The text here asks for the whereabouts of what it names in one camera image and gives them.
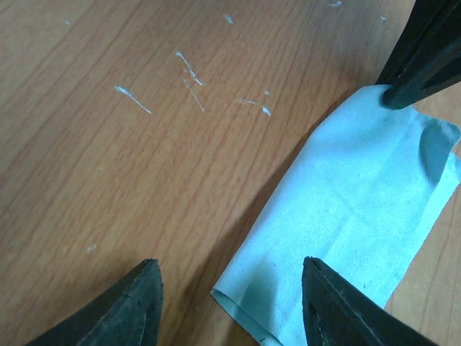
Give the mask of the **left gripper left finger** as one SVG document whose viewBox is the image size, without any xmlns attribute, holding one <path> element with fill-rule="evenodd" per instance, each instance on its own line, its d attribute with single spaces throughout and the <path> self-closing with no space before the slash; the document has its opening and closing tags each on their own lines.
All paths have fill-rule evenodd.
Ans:
<svg viewBox="0 0 461 346">
<path fill-rule="evenodd" d="M 156 345 L 164 286 L 156 259 L 145 259 L 114 285 L 29 345 Z"/>
</svg>

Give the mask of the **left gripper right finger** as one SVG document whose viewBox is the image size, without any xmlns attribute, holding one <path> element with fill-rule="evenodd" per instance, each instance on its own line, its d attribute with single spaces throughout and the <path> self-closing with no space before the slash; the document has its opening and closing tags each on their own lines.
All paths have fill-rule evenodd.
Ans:
<svg viewBox="0 0 461 346">
<path fill-rule="evenodd" d="M 435 344 L 389 315 L 321 259 L 304 259 L 302 287 L 309 345 Z"/>
</svg>

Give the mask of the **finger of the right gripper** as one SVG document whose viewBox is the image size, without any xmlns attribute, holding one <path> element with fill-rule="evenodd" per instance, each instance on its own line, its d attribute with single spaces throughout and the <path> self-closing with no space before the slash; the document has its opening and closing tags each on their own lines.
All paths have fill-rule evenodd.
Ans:
<svg viewBox="0 0 461 346">
<path fill-rule="evenodd" d="M 460 82 L 460 0 L 418 0 L 378 84 L 381 103 L 401 110 Z"/>
</svg>

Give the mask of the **light blue cleaning cloth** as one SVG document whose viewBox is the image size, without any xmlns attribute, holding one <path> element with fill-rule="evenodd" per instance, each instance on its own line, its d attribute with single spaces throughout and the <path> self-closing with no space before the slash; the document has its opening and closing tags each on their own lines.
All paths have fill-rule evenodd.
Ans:
<svg viewBox="0 0 461 346">
<path fill-rule="evenodd" d="M 212 290 L 260 345 L 304 345 L 317 257 L 384 307 L 460 183 L 460 129 L 366 86 L 310 135 Z"/>
</svg>

